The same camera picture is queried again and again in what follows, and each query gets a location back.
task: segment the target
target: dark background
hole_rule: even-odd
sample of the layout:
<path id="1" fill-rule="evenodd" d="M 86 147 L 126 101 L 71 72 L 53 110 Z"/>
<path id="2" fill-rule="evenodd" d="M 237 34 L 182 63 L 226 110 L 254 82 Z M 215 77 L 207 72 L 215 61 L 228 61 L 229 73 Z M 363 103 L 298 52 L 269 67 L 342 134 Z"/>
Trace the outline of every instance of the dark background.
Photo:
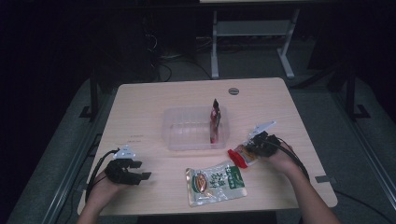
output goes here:
<path id="1" fill-rule="evenodd" d="M 146 51 L 146 34 L 158 35 L 165 45 L 182 46 L 193 57 L 195 36 L 211 31 L 211 13 L 204 11 L 171 11 L 174 17 L 157 12 L 149 25 L 142 25 L 144 12 L 86 13 L 89 4 L 0 1 L 1 223 L 93 70 L 104 91 L 125 82 L 150 82 L 156 76 L 151 69 L 156 55 Z M 342 1 L 335 7 L 308 9 L 302 10 L 294 38 L 318 40 L 310 66 L 325 68 L 353 52 L 358 76 L 396 120 L 395 1 Z M 196 20 L 195 13 L 206 20 Z"/>

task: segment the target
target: plastic container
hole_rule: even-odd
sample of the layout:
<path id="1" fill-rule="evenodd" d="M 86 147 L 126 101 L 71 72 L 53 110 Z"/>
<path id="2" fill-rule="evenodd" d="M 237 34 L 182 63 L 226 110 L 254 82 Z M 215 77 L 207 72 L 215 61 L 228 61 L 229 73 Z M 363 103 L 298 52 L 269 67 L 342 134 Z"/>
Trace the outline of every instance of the plastic container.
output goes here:
<path id="1" fill-rule="evenodd" d="M 164 111 L 163 140 L 169 149 L 225 148 L 230 136 L 227 109 L 220 106 L 219 141 L 210 144 L 210 112 L 212 106 L 173 107 Z"/>

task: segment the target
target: table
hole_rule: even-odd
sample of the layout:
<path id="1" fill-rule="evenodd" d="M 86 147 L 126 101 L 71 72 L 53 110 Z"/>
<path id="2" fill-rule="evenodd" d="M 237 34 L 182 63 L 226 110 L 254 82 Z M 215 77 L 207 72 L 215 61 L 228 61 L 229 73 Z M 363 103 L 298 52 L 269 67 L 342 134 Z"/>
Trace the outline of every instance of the table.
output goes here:
<path id="1" fill-rule="evenodd" d="M 230 88 L 239 93 L 231 95 Z M 169 150 L 162 140 L 163 112 L 177 106 L 212 105 L 217 99 L 226 107 L 230 138 L 223 149 Z M 330 207 L 337 199 L 309 139 L 299 113 L 281 78 L 253 78 L 126 84 L 120 86 L 93 167 L 109 150 L 125 144 L 132 147 L 143 165 L 135 172 L 152 172 L 149 180 L 125 190 L 102 215 L 159 215 L 297 208 L 289 180 L 268 162 L 259 161 L 241 169 L 247 197 L 191 208 L 188 203 L 186 168 L 206 168 L 229 160 L 227 150 L 247 139 L 254 126 L 270 120 L 276 126 L 268 133 L 284 139 L 310 174 L 311 183 Z M 110 158 L 107 157 L 101 169 Z M 84 206 L 84 195 L 78 212 Z"/>

